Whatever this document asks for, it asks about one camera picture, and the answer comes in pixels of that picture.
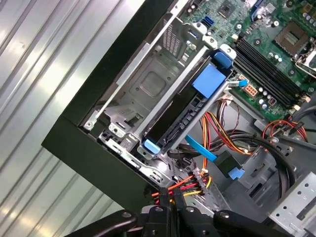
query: ram slot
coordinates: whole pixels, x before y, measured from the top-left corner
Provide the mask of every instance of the ram slot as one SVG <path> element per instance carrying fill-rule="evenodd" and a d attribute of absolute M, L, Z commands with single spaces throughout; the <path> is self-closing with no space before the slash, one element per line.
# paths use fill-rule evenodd
<path fill-rule="evenodd" d="M 247 41 L 241 39 L 237 47 L 254 62 L 255 65 L 275 80 L 280 86 L 286 88 L 288 93 L 292 96 L 303 95 L 303 91 L 293 81 L 288 79 L 278 68 L 276 68 L 271 62 L 269 62 L 264 56 L 262 56 L 257 50 L 255 50 Z"/>
<path fill-rule="evenodd" d="M 265 88 L 269 94 L 276 98 L 281 104 L 286 107 L 292 105 L 292 99 L 288 97 L 286 92 L 282 90 L 282 87 L 278 86 L 271 80 L 269 80 L 260 70 L 256 68 L 249 60 L 243 55 L 238 54 L 235 59 L 235 65 L 247 73 L 252 79 L 254 79 L 260 86 Z"/>

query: screw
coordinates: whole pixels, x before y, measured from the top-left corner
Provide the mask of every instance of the screw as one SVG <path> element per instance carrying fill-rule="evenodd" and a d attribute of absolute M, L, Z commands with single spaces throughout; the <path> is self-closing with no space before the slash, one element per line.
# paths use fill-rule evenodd
<path fill-rule="evenodd" d="M 87 126 L 87 127 L 92 127 L 92 123 L 90 122 L 90 121 L 88 121 L 86 124 L 85 124 L 85 126 Z"/>
<path fill-rule="evenodd" d="M 221 212 L 219 215 L 223 218 L 229 218 L 229 214 L 227 214 L 226 212 Z"/>
<path fill-rule="evenodd" d="M 187 207 L 186 210 L 187 210 L 188 212 L 194 212 L 194 208 L 193 208 L 193 207 Z"/>
<path fill-rule="evenodd" d="M 125 217 L 125 218 L 129 218 L 129 217 L 131 217 L 132 215 L 130 214 L 130 213 L 128 213 L 128 212 L 124 212 L 123 214 L 122 214 L 122 217 Z"/>

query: sata port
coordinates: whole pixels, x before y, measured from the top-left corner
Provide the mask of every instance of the sata port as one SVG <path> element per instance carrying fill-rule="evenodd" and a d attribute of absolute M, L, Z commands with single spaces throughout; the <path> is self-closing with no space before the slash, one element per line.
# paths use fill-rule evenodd
<path fill-rule="evenodd" d="M 198 39 L 198 34 L 193 32 L 191 29 L 188 30 L 188 33 L 193 36 L 194 38 Z"/>

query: motherboard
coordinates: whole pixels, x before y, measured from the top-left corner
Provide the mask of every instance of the motherboard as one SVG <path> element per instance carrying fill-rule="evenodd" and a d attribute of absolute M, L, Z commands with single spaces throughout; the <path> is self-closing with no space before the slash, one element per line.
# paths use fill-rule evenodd
<path fill-rule="evenodd" d="M 269 121 L 309 102 L 316 78 L 296 62 L 311 53 L 316 3 L 306 0 L 194 0 L 181 19 L 201 22 L 219 45 L 237 52 L 230 80 L 246 79 L 239 96 Z"/>

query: gray metal panel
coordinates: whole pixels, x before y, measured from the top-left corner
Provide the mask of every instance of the gray metal panel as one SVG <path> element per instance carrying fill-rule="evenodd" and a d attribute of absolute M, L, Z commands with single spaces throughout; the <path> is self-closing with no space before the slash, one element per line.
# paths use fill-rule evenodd
<path fill-rule="evenodd" d="M 143 2 L 0 2 L 0 236 L 64 236 L 121 208 L 40 144 Z"/>

